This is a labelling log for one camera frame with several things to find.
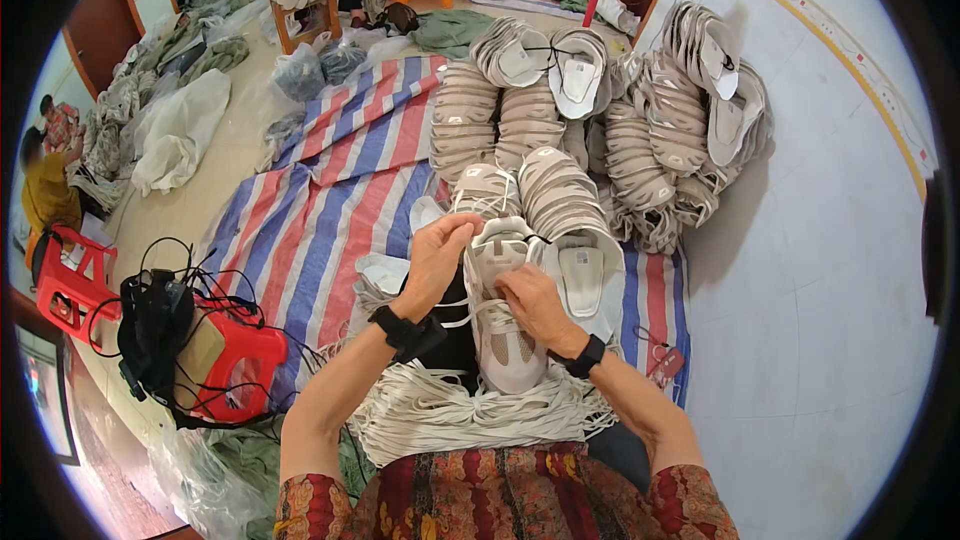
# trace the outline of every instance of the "red plastic stool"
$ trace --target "red plastic stool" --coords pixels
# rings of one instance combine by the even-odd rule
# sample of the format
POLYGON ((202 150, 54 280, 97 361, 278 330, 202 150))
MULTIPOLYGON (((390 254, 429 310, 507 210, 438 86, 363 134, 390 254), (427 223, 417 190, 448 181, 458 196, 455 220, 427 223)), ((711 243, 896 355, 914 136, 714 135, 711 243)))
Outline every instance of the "red plastic stool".
POLYGON ((274 372, 287 359, 286 335, 272 328, 258 330, 255 326, 260 322, 259 315, 246 315, 243 306, 217 310, 226 306, 225 303, 201 297, 196 297, 195 304, 195 321, 207 312, 202 322, 194 324, 197 331, 205 332, 213 342, 222 342, 222 352, 216 356, 203 385, 212 389, 236 386, 231 380, 234 369, 246 360, 240 383, 256 382, 260 386, 247 385, 231 392, 200 388, 194 402, 177 402, 183 406, 194 405, 190 411, 196 416, 222 423, 240 423, 264 414, 274 372))
POLYGON ((83 342, 90 341, 94 319, 118 320, 121 313, 120 297, 107 288, 107 276, 113 270, 116 257, 116 248, 101 246, 66 225, 55 224, 51 228, 36 281, 36 306, 43 317, 83 342), (61 261, 64 242, 83 247, 83 257, 76 271, 61 261), (91 264, 92 278, 87 276, 91 264), (67 306, 63 299, 69 300, 70 305, 67 306), (97 307, 111 299, 117 300, 103 305, 94 318, 93 312, 97 307), (86 311, 82 321, 81 309, 86 311))

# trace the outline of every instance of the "person's leg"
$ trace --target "person's leg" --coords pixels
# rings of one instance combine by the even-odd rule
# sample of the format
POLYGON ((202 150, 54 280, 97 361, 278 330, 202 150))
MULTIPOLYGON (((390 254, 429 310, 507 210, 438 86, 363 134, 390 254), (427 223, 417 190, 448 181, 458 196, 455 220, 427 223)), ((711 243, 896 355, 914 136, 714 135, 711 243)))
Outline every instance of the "person's leg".
POLYGON ((588 454, 646 494, 650 486, 650 460, 643 440, 617 422, 586 441, 588 454))
MULTIPOLYGON (((458 303, 467 298, 467 289, 464 287, 464 268, 460 265, 453 281, 447 287, 441 305, 450 305, 458 303)), ((430 311, 430 315, 436 317, 440 323, 453 323, 463 321, 470 317, 470 309, 467 305, 462 306, 442 306, 430 311)), ((476 346, 474 345, 474 328, 470 321, 457 328, 447 328, 446 340, 440 342, 437 346, 430 349, 427 353, 418 357, 419 361, 427 369, 458 369, 466 372, 466 376, 461 379, 463 386, 474 394, 477 390, 477 375, 480 368, 477 365, 476 346)))

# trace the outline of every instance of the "hand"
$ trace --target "hand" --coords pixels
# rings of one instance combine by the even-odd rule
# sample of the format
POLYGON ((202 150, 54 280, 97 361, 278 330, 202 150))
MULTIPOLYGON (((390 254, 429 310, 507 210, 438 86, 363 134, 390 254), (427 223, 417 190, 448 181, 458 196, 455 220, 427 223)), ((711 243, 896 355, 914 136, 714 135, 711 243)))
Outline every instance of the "hand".
POLYGON ((444 215, 414 234, 410 274, 393 312, 419 322, 447 292, 460 261, 460 253, 483 231, 483 219, 473 212, 444 215))
POLYGON ((527 263, 504 271, 495 283, 507 297, 513 316, 536 342, 564 359, 580 357, 590 337, 567 317, 550 276, 527 263))

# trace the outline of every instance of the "wrist strap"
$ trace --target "wrist strap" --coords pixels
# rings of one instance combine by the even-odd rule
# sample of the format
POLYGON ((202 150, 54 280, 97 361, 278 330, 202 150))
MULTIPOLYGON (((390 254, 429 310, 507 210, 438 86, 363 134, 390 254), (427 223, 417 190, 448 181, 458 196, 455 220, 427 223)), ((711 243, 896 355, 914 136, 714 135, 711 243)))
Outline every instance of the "wrist strap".
POLYGON ((574 378, 585 380, 591 377, 591 369, 603 360, 605 352, 607 352, 607 345, 603 343, 603 340, 591 334, 586 346, 583 347, 582 352, 576 358, 562 358, 553 352, 550 353, 550 357, 566 367, 566 370, 574 378))
POLYGON ((415 325, 409 319, 399 318, 389 305, 384 305, 367 321, 376 323, 386 332, 387 344, 396 349, 393 361, 399 364, 410 363, 447 339, 447 330, 433 313, 415 325))

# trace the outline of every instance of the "person's right hand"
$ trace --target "person's right hand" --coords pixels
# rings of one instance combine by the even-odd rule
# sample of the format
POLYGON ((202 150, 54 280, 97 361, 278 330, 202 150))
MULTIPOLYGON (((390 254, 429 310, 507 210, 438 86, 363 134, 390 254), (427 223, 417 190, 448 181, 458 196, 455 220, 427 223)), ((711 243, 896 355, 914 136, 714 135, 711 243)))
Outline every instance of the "person's right hand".
POLYGON ((507 297, 513 316, 536 342, 564 359, 580 356, 590 337, 570 321, 550 276, 527 263, 504 271, 495 283, 507 297))

